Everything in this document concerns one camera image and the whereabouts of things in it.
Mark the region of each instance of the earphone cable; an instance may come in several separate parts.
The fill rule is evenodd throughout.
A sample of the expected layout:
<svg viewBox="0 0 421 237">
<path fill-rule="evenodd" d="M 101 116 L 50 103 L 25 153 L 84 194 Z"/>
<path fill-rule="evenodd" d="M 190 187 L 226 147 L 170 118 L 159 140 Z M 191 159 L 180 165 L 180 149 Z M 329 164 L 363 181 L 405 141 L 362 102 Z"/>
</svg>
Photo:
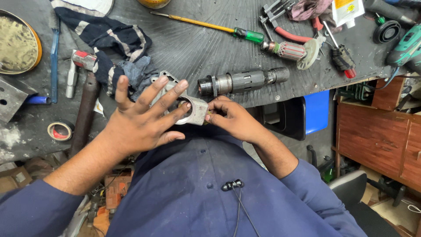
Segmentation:
<svg viewBox="0 0 421 237">
<path fill-rule="evenodd" d="M 234 235 L 232 237 L 235 237 L 235 235 L 237 234 L 239 220 L 240 220 L 240 203 L 238 203 L 237 224 L 235 225 L 235 231 L 234 231 Z"/>
<path fill-rule="evenodd" d="M 253 222 L 251 221 L 250 216 L 248 215 L 247 211 L 245 210 L 244 205 L 242 204 L 240 198 L 238 197 L 238 195 L 235 191 L 234 191 L 234 193 L 235 193 L 235 196 L 237 197 L 238 201 L 240 202 L 242 209 L 244 210 L 245 214 L 247 215 L 248 220 L 250 221 L 251 225 L 253 226 L 254 231 L 256 231 L 257 236 L 260 237 L 259 232 L 257 232 L 257 229 L 254 226 Z"/>
</svg>

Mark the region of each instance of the pliers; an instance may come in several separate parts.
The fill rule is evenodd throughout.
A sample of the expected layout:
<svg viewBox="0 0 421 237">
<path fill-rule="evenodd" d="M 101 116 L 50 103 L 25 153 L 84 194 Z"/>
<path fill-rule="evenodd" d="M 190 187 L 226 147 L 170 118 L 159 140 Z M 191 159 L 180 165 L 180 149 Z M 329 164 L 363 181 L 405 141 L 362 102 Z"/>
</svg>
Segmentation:
<svg viewBox="0 0 421 237">
<path fill-rule="evenodd" d="M 320 23 L 319 21 L 319 17 L 316 17 L 314 19 L 312 19 L 312 25 L 313 25 L 313 31 L 314 31 L 314 39 L 317 40 L 317 42 L 319 43 L 319 50 L 320 52 L 323 54 L 323 56 L 325 56 L 325 53 L 322 50 L 322 46 L 323 46 L 323 42 L 326 41 L 326 37 L 323 36 L 323 34 L 320 32 L 321 29 L 323 29 L 323 25 Z M 287 31 L 285 31 L 284 29 L 282 29 L 281 27 L 276 27 L 275 28 L 276 33 L 280 34 L 281 36 L 293 40 L 293 41 L 297 41 L 297 42 L 301 42 L 301 43 L 306 43 L 307 41 L 313 39 L 310 37 L 305 37 L 305 36 L 298 36 L 298 35 L 293 35 Z"/>
</svg>

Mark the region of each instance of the hand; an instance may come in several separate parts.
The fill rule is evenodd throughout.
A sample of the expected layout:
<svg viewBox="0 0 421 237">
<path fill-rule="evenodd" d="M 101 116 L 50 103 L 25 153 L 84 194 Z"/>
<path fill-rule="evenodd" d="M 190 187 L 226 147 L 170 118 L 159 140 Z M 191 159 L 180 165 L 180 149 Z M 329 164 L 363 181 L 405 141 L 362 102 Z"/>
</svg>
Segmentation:
<svg viewBox="0 0 421 237">
<path fill-rule="evenodd" d="M 223 128 L 231 136 L 241 141 L 257 144 L 261 141 L 261 137 L 269 132 L 245 108 L 226 96 L 219 96 L 209 102 L 209 110 L 212 114 L 206 115 L 206 121 Z"/>
<path fill-rule="evenodd" d="M 124 156 L 149 151 L 176 139 L 184 139 L 181 132 L 165 132 L 173 126 L 192 106 L 184 103 L 181 107 L 163 116 L 164 111 L 187 89 L 186 80 L 163 95 L 151 108 L 150 103 L 168 83 L 167 76 L 160 76 L 139 96 L 135 103 L 127 97 L 128 78 L 121 76 L 117 82 L 115 100 L 117 109 L 111 115 L 103 130 L 104 141 Z"/>
</svg>

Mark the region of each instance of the cabinet drawer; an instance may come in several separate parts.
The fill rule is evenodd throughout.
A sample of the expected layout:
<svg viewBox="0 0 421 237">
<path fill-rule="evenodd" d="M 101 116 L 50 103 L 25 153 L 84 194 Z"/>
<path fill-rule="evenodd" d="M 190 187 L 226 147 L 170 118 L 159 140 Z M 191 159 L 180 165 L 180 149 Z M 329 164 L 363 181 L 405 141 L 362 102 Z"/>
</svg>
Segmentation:
<svg viewBox="0 0 421 237">
<path fill-rule="evenodd" d="M 398 176 L 408 120 L 360 106 L 341 106 L 338 149 L 349 158 Z"/>
<path fill-rule="evenodd" d="M 421 186 L 421 124 L 411 123 L 401 178 Z"/>
</svg>

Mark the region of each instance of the green power tool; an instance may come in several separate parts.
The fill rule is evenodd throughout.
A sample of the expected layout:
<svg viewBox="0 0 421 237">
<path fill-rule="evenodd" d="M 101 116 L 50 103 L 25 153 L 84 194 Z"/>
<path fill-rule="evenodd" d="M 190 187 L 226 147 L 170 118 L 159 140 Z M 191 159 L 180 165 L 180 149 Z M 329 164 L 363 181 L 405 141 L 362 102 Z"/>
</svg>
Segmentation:
<svg viewBox="0 0 421 237">
<path fill-rule="evenodd" d="M 421 74 L 421 24 L 414 25 L 387 57 L 387 64 L 401 67 L 406 64 Z"/>
</svg>

